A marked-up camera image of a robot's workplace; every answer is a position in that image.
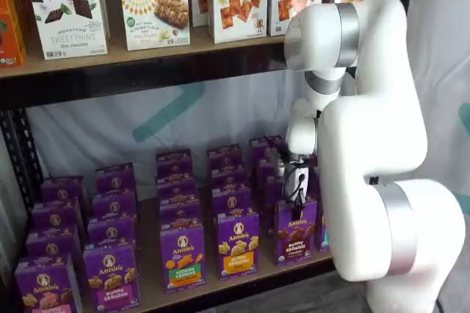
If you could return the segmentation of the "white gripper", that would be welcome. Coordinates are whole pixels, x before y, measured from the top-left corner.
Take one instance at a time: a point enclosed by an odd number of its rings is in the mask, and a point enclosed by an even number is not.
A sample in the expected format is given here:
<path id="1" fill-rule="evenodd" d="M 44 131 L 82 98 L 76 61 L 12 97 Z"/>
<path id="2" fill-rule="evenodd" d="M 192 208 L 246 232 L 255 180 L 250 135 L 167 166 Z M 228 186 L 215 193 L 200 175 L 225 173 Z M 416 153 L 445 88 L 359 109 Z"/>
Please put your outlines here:
<path id="1" fill-rule="evenodd" d="M 293 220 L 299 220 L 302 217 L 308 189 L 308 174 L 308 163 L 304 159 L 290 161 L 285 165 L 283 196 L 294 203 Z"/>

